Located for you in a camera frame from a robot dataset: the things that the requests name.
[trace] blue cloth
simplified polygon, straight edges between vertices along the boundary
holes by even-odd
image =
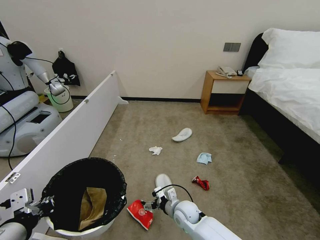
[[[204,164],[208,164],[208,162],[212,162],[211,159],[211,154],[210,153],[200,153],[198,158],[197,158],[197,162],[198,163],[204,163]]]

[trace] telephone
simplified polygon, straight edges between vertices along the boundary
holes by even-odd
[[[237,73],[231,67],[220,67],[217,68],[217,75],[226,77],[228,79],[232,78],[232,76],[236,76]]]

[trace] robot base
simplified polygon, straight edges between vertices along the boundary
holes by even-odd
[[[37,104],[16,124],[17,131],[11,156],[30,153],[62,121],[58,111],[44,103]],[[0,134],[0,156],[7,157],[12,147],[14,126]]]

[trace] carpet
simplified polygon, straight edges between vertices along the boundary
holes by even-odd
[[[186,127],[193,131],[189,139],[171,140]],[[148,151],[153,146],[163,148],[159,156]],[[212,163],[197,163],[201,152],[211,153]],[[295,167],[279,165],[282,154],[249,116],[205,115],[198,103],[130,101],[116,108],[91,156],[121,169],[128,205],[152,200],[155,177],[166,173],[190,192],[200,210],[243,240],[320,239],[319,190]],[[196,175],[210,182],[209,191],[191,183]],[[188,200],[182,189],[176,191],[180,200]],[[48,235],[60,236],[52,230]],[[160,210],[147,232],[124,209],[94,239],[189,237]]]

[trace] bed frame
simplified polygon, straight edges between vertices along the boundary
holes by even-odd
[[[268,50],[259,34],[253,41],[243,71],[257,66]],[[311,162],[319,159],[320,145],[283,116],[255,92],[248,89],[240,114],[251,115],[272,140],[283,150],[279,164],[289,161]]]

